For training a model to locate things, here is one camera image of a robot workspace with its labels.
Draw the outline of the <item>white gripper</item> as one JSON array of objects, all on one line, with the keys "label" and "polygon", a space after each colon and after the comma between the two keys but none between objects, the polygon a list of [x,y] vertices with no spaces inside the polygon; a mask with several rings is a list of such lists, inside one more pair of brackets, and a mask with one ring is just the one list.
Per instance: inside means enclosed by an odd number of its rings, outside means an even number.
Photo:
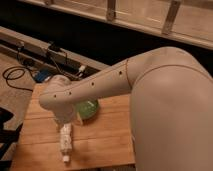
[{"label": "white gripper", "polygon": [[59,125],[72,123],[74,125],[82,125],[81,116],[74,105],[63,106],[53,110],[56,123]]}]

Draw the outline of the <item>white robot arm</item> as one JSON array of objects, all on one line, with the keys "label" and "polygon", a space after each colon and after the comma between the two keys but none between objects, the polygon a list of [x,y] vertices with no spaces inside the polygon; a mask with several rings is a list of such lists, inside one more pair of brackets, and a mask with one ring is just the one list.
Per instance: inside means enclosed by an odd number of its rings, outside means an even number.
[{"label": "white robot arm", "polygon": [[130,96],[137,171],[213,171],[213,77],[185,50],[161,47],[75,83],[55,75],[42,108],[67,123],[76,103]]}]

